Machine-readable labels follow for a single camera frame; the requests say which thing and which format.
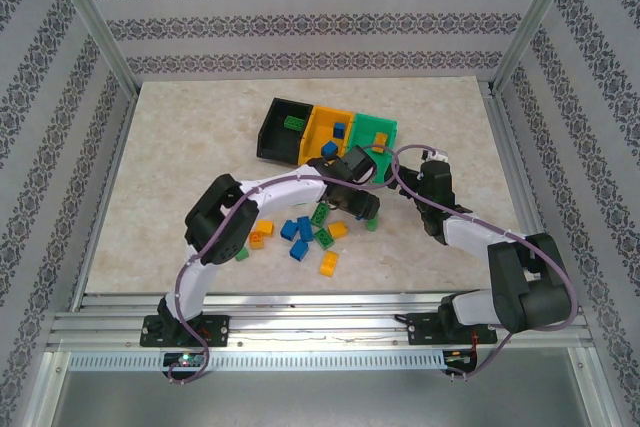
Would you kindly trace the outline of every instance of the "enclosure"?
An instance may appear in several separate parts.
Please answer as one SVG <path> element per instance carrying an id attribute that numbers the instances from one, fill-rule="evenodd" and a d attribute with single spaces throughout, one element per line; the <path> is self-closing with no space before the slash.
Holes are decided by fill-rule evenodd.
<path id="1" fill-rule="evenodd" d="M 639 0 L 0 6 L 0 425 L 640 425 Z M 288 116 L 300 132 L 274 130 Z M 492 279 L 385 188 L 375 232 L 330 213 L 348 227 L 333 277 L 317 245 L 296 262 L 278 234 L 223 264 L 204 304 L 231 316 L 219 372 L 169 385 L 142 321 L 173 288 L 207 187 L 374 133 L 448 152 L 456 199 L 480 217 L 548 232 L 573 324 L 517 334 L 449 382 L 446 352 L 410 345 L 394 315 Z M 371 156 L 382 181 L 391 156 Z M 268 219 L 279 232 L 314 208 Z"/>

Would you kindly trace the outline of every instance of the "blue lego brick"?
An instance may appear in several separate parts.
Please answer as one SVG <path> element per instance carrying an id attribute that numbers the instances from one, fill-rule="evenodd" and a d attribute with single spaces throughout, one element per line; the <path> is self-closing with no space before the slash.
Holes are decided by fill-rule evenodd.
<path id="1" fill-rule="evenodd" d="M 332 140 L 330 140 L 329 142 L 324 144 L 324 146 L 322 147 L 322 150 L 320 151 L 320 154 L 323 157 L 326 157 L 328 155 L 337 154 L 337 153 L 338 153 L 338 146 Z"/>
<path id="2" fill-rule="evenodd" d="M 298 230 L 300 231 L 300 240 L 304 242 L 311 242 L 313 240 L 311 220 L 308 215 L 305 217 L 298 217 Z"/>
<path id="3" fill-rule="evenodd" d="M 344 133 L 347 130 L 347 126 L 342 122 L 336 122 L 333 124 L 333 136 L 336 139 L 344 139 Z"/>
<path id="4" fill-rule="evenodd" d="M 287 240 L 293 240 L 297 233 L 298 224 L 293 220 L 287 220 L 280 229 L 280 237 Z"/>
<path id="5" fill-rule="evenodd" d="M 291 250 L 289 251 L 289 255 L 296 259 L 298 262 L 302 262 L 304 256 L 309 252 L 309 244 L 307 244 L 304 240 L 296 240 L 296 243 L 293 244 Z"/>

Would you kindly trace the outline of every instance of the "table surface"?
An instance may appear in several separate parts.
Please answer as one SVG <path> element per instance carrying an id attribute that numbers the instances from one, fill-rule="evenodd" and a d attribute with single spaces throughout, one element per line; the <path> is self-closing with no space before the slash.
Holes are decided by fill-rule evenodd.
<path id="1" fill-rule="evenodd" d="M 145 83 L 105 222 L 87 292 L 163 292 L 185 260 L 184 217 L 223 173 L 261 179 L 292 167 L 258 159 L 258 131 L 273 97 L 376 115 L 398 122 L 396 148 L 424 143 L 449 153 L 459 203 L 505 229 L 518 224 L 477 82 L 473 77 L 301 79 Z M 418 168 L 420 152 L 403 165 Z M 347 237 L 330 249 L 340 255 L 332 278 L 318 274 L 324 251 L 310 244 L 302 262 L 291 243 L 274 235 L 248 259 L 224 264 L 211 292 L 459 290 L 489 286 L 485 265 L 444 247 L 424 232 L 413 202 L 389 189 L 379 226 L 333 211 Z M 299 205 L 270 216 L 311 215 Z"/>

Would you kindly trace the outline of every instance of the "purple cable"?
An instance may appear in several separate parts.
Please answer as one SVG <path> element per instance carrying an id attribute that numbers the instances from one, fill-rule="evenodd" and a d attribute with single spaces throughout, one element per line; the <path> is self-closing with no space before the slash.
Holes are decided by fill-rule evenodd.
<path id="1" fill-rule="evenodd" d="M 255 194 L 256 192 L 259 192 L 262 189 L 265 189 L 267 187 L 270 187 L 272 185 L 276 185 L 279 184 L 281 182 L 288 182 L 290 180 L 321 180 L 323 182 L 329 182 L 329 183 L 333 183 L 333 184 L 337 184 L 337 185 L 342 185 L 344 187 L 351 187 L 351 188 L 355 188 L 358 190 L 376 190 L 376 189 L 381 189 L 383 187 L 388 186 L 391 182 L 393 182 L 394 180 L 396 180 L 398 182 L 398 184 L 406 191 L 409 193 L 409 195 L 411 195 L 414 199 L 419 200 L 420 202 L 424 202 L 425 204 L 428 204 L 432 207 L 435 207 L 437 209 L 442 210 L 443 212 L 446 212 L 450 215 L 453 215 L 455 217 L 459 217 L 461 219 L 464 219 L 466 221 L 472 222 L 472 223 L 476 223 L 481 225 L 482 227 L 485 227 L 489 230 L 491 230 L 492 232 L 495 232 L 499 235 L 504 235 L 505 237 L 514 240 L 516 242 L 519 242 L 520 244 L 524 245 L 525 247 L 527 247 L 529 250 L 533 251 L 535 254 L 537 254 L 538 256 L 540 256 L 558 275 L 559 277 L 562 279 L 562 281 L 565 284 L 565 287 L 567 289 L 567 293 L 569 294 L 569 299 L 571 301 L 571 313 L 569 314 L 569 317 L 567 317 L 567 319 L 564 322 L 561 322 L 559 324 L 556 325 L 550 325 L 547 327 L 541 327 L 537 330 L 544 330 L 544 331 L 550 331 L 550 330 L 560 330 L 565 328 L 566 326 L 570 325 L 573 320 L 575 319 L 576 315 L 578 314 L 578 301 L 577 301 L 577 296 L 576 296 L 576 292 L 575 289 L 573 288 L 573 285 L 571 285 L 571 281 L 569 280 L 569 277 L 564 273 L 564 271 L 560 268 L 560 266 L 558 266 L 553 259 L 551 259 L 547 254 L 545 254 L 544 252 L 542 252 L 540 249 L 538 249 L 537 247 L 535 247 L 533 244 L 531 244 L 530 242 L 527 242 L 526 240 L 522 239 L 521 237 L 518 237 L 517 235 L 513 235 L 510 232 L 507 232 L 503 229 L 500 229 L 499 227 L 494 226 L 493 224 L 490 224 L 489 222 L 486 222 L 484 220 L 481 219 L 476 219 L 474 217 L 471 217 L 467 214 L 461 214 L 460 212 L 456 212 L 455 210 L 451 210 L 443 205 L 440 205 L 436 202 L 433 202 L 429 199 L 426 199 L 420 195 L 418 195 L 416 192 L 414 192 L 413 190 L 411 190 L 407 184 L 405 184 L 405 182 L 400 178 L 399 175 L 399 169 L 400 169 L 400 159 L 399 159 L 399 155 L 409 149 L 420 149 L 420 150 L 427 150 L 429 152 L 435 153 L 436 149 L 434 149 L 433 147 L 429 147 L 427 145 L 421 145 L 421 144 L 410 144 L 410 145 L 406 145 L 400 149 L 398 149 L 397 152 L 394 152 L 393 150 L 391 150 L 389 147 L 386 147 L 384 145 L 376 145 L 376 147 L 381 147 L 383 148 L 385 151 L 391 153 L 391 155 L 393 156 L 392 158 L 392 162 L 391 162 L 391 171 L 393 173 L 393 176 L 390 177 L 388 180 L 386 180 L 384 183 L 382 184 L 377 184 L 377 185 L 361 185 L 361 184 L 353 184 L 350 182 L 345 182 L 343 180 L 338 180 L 338 179 L 334 179 L 331 177 L 325 177 L 322 175 L 288 175 L 285 177 L 279 177 L 277 179 L 272 179 L 272 180 L 268 180 L 266 182 L 264 182 L 263 184 L 260 184 L 256 187 L 253 187 L 252 189 L 248 190 L 242 197 L 240 197 L 240 199 L 238 200 L 238 202 L 235 203 L 235 205 L 229 210 L 229 212 L 227 213 L 227 216 L 225 217 L 225 219 L 222 221 L 222 223 L 220 224 L 220 226 L 218 227 L 218 229 L 216 230 L 216 232 L 211 236 L 211 238 L 209 239 L 209 241 L 205 244 L 205 246 L 195 255 L 191 256 L 186 262 L 185 264 L 182 266 L 182 268 L 180 269 L 180 272 L 178 272 L 178 276 L 176 277 L 176 285 L 175 285 L 175 298 L 177 299 L 175 302 L 175 308 L 176 308 L 176 314 L 178 315 L 178 320 L 180 320 L 180 323 L 182 324 L 182 326 L 187 330 L 187 332 L 189 332 L 193 338 L 195 338 L 200 345 L 203 348 L 203 353 L 205 356 L 205 361 L 202 364 L 202 367 L 200 367 L 200 369 L 198 371 L 196 371 L 192 376 L 186 378 L 186 379 L 182 379 L 177 381 L 174 377 L 172 377 L 172 372 L 173 369 L 175 367 L 178 366 L 178 364 L 172 364 L 169 367 L 169 371 L 167 372 L 167 376 L 169 378 L 169 382 L 173 383 L 173 382 L 179 382 L 181 385 L 184 384 L 188 384 L 190 382 L 193 382 L 195 380 L 197 380 L 198 378 L 200 378 L 204 372 L 206 371 L 207 367 L 209 366 L 209 360 L 210 360 L 210 351 L 209 351 L 209 346 L 207 345 L 207 342 L 193 329 L 191 328 L 191 326 L 187 323 L 186 319 L 184 318 L 184 315 L 182 315 L 182 308 L 180 307 L 180 283 L 182 282 L 182 277 L 184 276 L 185 272 L 187 271 L 187 269 L 193 264 L 193 262 L 195 262 L 196 260 L 202 258 L 208 251 L 209 249 L 213 246 L 213 244 L 215 244 L 215 242 L 218 240 L 218 237 L 220 236 L 220 233 L 224 231 L 224 229 L 226 228 L 227 224 L 230 222 L 231 218 L 235 215 L 235 213 L 238 211 L 238 209 L 240 208 L 240 206 L 253 194 Z M 482 370 L 484 370 L 494 359 L 495 357 L 498 355 L 498 353 L 502 350 L 502 348 L 507 344 L 507 342 L 511 339 L 511 336 L 513 334 L 508 334 L 503 341 L 500 343 L 500 345 L 498 345 L 498 347 L 496 347 L 491 354 L 482 362 L 482 364 L 480 364 L 479 367 L 477 367 L 473 372 L 469 373 L 469 374 L 465 374 L 463 376 L 463 378 L 466 380 L 467 378 L 471 378 L 474 375 L 476 375 L 477 373 L 481 372 Z"/>

